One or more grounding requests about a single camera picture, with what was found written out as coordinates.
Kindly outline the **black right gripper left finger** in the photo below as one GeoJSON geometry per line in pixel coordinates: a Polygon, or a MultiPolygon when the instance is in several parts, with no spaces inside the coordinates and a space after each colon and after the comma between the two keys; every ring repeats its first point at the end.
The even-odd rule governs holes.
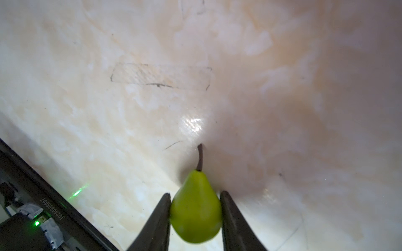
{"type": "Polygon", "coordinates": [[[171,196],[165,193],[128,251],[168,251],[171,196]]]}

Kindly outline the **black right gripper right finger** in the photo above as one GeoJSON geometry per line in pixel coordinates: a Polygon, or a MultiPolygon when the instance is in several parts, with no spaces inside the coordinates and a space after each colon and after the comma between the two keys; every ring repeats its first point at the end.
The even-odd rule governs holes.
{"type": "Polygon", "coordinates": [[[220,194],[224,251],[267,251],[227,191],[220,194]]]}

